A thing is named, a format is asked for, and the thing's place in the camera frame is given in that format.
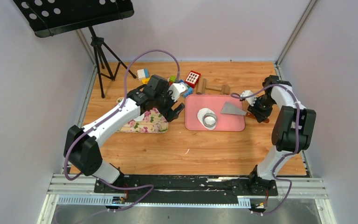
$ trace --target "aluminum frame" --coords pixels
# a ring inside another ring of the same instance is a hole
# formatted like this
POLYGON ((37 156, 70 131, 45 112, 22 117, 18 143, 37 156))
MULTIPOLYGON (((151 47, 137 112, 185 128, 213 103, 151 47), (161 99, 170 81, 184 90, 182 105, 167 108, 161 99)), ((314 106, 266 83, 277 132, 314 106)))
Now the aluminum frame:
MULTIPOLYGON (((283 73, 281 71, 281 63, 284 60, 287 52, 289 51, 292 43, 295 41, 298 33, 306 22, 307 18, 310 16, 313 8, 315 7, 317 0, 310 0, 307 7, 305 8, 300 20, 298 21, 295 29, 293 30, 290 38, 288 39, 285 47, 279 55, 279 58, 274 63, 275 72, 280 79, 284 79, 283 73)), ((84 38, 84 34, 81 30, 77 30, 76 34, 79 36, 80 41, 82 42, 83 47, 85 48, 87 54, 89 55, 92 63, 95 65, 93 60, 90 47, 87 44, 87 41, 84 38)), ((92 92, 93 84, 96 78, 96 69, 94 69, 91 76, 90 84, 88 87, 86 98, 84 99, 84 104, 82 107, 82 113, 78 120, 78 125, 83 124, 85 112, 90 100, 90 95, 92 92)), ((304 160, 306 169, 308 169, 311 178, 302 178, 295 177, 289 178, 293 182, 293 186, 288 198, 297 198, 297 199, 314 199, 318 208, 319 217, 323 224, 336 224, 334 214, 330 205, 330 200, 328 198, 326 189, 321 178, 312 178, 311 169, 308 166, 305 154, 301 152, 301 156, 304 160)), ((38 224, 50 224, 54 213, 56 205, 59 204, 86 204, 86 205, 107 205, 110 204, 110 198, 113 196, 125 196, 124 194, 101 194, 94 193, 94 177, 86 177, 81 175, 78 179, 74 181, 66 180, 64 175, 54 174, 51 180, 46 198, 39 215, 38 224)), ((277 181, 277 190, 278 196, 271 196, 270 198, 282 199, 286 194, 289 183, 277 181)), ((136 206, 147 206, 147 207, 197 207, 197 208, 245 208, 249 206, 250 199, 264 198, 264 196, 238 196, 237 204, 169 204, 169 203, 139 203, 136 206)))

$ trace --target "yellow toy block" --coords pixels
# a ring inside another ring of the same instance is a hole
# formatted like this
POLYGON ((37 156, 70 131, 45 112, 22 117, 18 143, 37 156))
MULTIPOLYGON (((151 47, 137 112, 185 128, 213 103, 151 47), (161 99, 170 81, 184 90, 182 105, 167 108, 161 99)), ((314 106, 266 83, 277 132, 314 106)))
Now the yellow toy block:
POLYGON ((146 85, 146 84, 149 82, 149 79, 150 79, 150 78, 144 78, 144 79, 142 79, 141 81, 142 81, 143 84, 146 85))

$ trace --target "metal floor panel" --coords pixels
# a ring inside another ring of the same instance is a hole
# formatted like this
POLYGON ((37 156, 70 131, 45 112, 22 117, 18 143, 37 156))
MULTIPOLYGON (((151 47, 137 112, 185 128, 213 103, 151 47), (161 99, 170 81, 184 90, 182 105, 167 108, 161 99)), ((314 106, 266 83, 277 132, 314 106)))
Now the metal floor panel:
MULTIPOLYGON (((270 209, 279 201, 269 199, 270 209)), ((59 224, 73 224, 85 217, 105 210, 95 205, 60 205, 56 209, 59 224)), ((134 207, 117 213, 106 212, 96 215, 82 224, 321 224, 317 206, 313 199, 288 199, 274 214, 259 217, 247 209, 215 208, 160 208, 134 207)))

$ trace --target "red toy block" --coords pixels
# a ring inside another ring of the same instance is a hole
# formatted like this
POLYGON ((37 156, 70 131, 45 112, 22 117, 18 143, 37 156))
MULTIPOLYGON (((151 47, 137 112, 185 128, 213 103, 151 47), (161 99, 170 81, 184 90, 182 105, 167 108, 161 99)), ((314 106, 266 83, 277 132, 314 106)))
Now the red toy block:
POLYGON ((200 80, 201 74, 195 71, 190 71, 188 76, 185 79, 185 83, 187 83, 192 88, 195 88, 195 85, 200 80))

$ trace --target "black music stand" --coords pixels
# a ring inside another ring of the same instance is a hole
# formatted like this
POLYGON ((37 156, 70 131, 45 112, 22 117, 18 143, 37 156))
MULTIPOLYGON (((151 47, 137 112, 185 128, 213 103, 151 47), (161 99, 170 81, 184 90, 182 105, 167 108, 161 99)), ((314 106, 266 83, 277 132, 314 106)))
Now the black music stand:
POLYGON ((124 62, 109 48, 104 39, 98 37, 92 26, 122 20, 134 15, 134 8, 131 0, 13 0, 22 14, 28 20, 35 35, 40 38, 62 34, 76 29, 88 27, 91 32, 91 46, 94 49, 95 62, 101 96, 105 98, 101 76, 112 81, 120 65, 126 69, 124 62), (102 46, 104 46, 117 60, 116 72, 113 75, 102 46), (109 72, 109 76, 101 73, 101 67, 109 72))

